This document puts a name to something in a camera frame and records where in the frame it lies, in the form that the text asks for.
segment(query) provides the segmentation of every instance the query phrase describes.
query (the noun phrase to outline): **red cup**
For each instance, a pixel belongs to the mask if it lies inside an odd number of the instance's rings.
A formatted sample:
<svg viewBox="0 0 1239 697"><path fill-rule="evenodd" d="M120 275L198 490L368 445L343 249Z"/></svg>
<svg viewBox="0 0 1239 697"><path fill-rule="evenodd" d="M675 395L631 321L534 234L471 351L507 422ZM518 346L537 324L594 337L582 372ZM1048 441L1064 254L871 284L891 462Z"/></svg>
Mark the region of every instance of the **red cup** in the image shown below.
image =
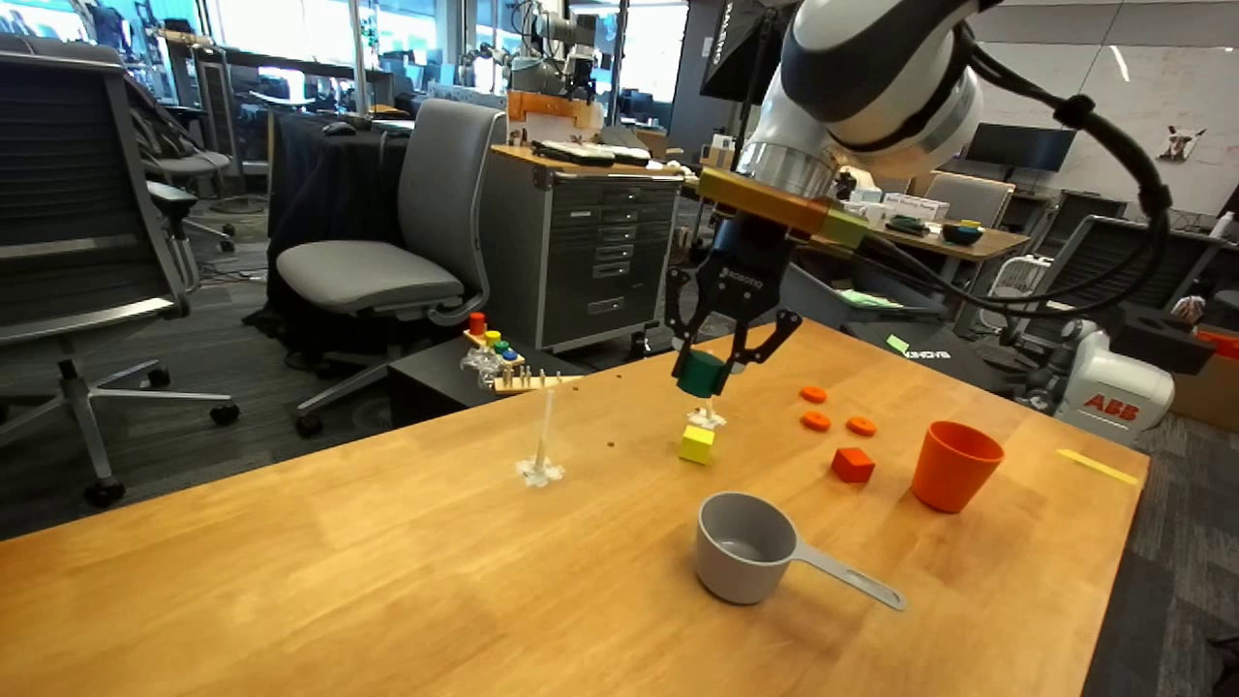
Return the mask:
<svg viewBox="0 0 1239 697"><path fill-rule="evenodd" d="M915 474L915 496L928 511L957 515L998 470L1004 445L963 422L928 422L920 462Z"/></svg>

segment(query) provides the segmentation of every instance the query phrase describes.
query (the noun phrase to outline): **chair wheel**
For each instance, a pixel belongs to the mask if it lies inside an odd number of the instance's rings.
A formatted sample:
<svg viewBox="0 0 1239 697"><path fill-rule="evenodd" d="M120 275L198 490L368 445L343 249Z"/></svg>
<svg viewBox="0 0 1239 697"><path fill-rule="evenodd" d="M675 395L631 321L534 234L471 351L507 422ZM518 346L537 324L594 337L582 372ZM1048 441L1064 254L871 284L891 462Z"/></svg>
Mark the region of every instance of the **chair wheel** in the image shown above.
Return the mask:
<svg viewBox="0 0 1239 697"><path fill-rule="evenodd" d="M169 386L169 372L164 372L164 367L147 372L145 386L147 386L147 392Z"/></svg>
<svg viewBox="0 0 1239 697"><path fill-rule="evenodd" d="M120 481L96 481L81 490L87 503L94 507L112 507L118 501L125 501L125 484Z"/></svg>
<svg viewBox="0 0 1239 697"><path fill-rule="evenodd" d="M229 426L229 422L236 422L236 418L242 418L242 405L236 405L236 403L220 403L220 405L211 412L211 422L216 422L216 426Z"/></svg>
<svg viewBox="0 0 1239 697"><path fill-rule="evenodd" d="M322 418L294 418L297 439L322 439Z"/></svg>

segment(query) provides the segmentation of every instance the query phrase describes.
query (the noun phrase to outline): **cable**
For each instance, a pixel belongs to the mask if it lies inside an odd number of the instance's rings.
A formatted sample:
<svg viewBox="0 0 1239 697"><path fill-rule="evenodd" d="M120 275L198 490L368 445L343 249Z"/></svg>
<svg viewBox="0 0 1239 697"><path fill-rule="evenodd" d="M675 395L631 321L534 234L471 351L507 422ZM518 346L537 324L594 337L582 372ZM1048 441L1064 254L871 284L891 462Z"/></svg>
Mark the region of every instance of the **cable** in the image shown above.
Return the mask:
<svg viewBox="0 0 1239 697"><path fill-rule="evenodd" d="M891 243L882 235L867 235L867 240L886 249L907 272L920 275L940 294L947 294L957 301L969 301L969 307L978 307L978 308L1007 312L1007 319L1080 319L1080 312L1096 312L1096 308L1109 308L1109 307L1122 301L1157 268L1162 249L1169 240L1169 188L1164 188L1157 166L1151 161L1151 155L1126 133L1120 133L1111 120L1096 115L1088 98L1055 98L1043 86L1028 80L1022 74L1007 70L998 58L991 58L985 45L976 45L969 24L957 26L957 44L959 44L969 66L985 80L991 80L991 86L998 86L1007 94L1020 94L1020 98L1048 103L1060 124L1069 124L1075 133L1088 133L1101 148L1109 148L1120 157L1120 166L1140 181L1140 204L1151 218L1151 226L1148 226L1151 228L1151 243L1148 249L1129 249L1122 259L1114 259L1114 268L1109 268L1109 272L1101 272L1091 277L1056 286L1055 294L978 299L978 294L969 294L957 284L945 284L935 268L915 259L907 249L897 249L897 243ZM1096 301L1080 301L1080 307L1069 307L1069 308L1048 308L1055 299L1091 292L1091 286L1111 284L1120 275L1129 275L1129 277L1114 294L1096 299Z"/></svg>

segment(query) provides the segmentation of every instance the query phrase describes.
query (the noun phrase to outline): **measuring cup handle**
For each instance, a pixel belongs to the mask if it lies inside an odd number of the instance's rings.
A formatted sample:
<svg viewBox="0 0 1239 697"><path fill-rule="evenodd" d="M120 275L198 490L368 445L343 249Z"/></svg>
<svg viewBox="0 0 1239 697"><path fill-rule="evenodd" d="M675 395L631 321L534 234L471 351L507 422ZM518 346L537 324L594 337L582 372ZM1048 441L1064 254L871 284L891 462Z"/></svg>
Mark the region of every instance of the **measuring cup handle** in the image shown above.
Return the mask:
<svg viewBox="0 0 1239 697"><path fill-rule="evenodd" d="M878 601L878 603L886 603L895 612L907 612L907 601L902 601L897 587L867 577L862 569L853 569L853 567L836 563L834 554L825 554L818 545L803 542L794 556L812 567L812 569L821 569L825 577L836 577L836 581L853 586L856 592L862 592L862 596L871 596L871 601Z"/></svg>

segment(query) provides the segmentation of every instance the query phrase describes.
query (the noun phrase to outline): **red block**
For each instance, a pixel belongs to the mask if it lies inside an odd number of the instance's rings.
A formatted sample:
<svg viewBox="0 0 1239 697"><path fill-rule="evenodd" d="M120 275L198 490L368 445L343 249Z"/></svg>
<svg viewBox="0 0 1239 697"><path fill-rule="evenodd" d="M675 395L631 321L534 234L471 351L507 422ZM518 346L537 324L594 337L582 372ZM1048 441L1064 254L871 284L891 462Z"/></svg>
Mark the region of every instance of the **red block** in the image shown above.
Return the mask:
<svg viewBox="0 0 1239 697"><path fill-rule="evenodd" d="M849 484L867 484L875 476L875 462L862 449L836 449L830 474Z"/></svg>

